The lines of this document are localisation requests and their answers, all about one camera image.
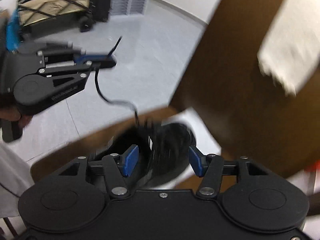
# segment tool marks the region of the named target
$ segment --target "person's hand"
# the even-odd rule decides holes
[[[10,106],[0,109],[0,118],[11,122],[18,121],[19,127],[24,128],[30,123],[32,116],[20,114],[15,106]]]

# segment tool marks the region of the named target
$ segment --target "brown cardboard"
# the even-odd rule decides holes
[[[281,2],[222,0],[170,107],[148,115],[162,120],[193,107],[233,157],[248,155],[286,177],[320,158],[320,71],[297,98],[261,75],[257,52]],[[58,150],[32,166],[33,178],[88,155],[132,124],[117,123]]]

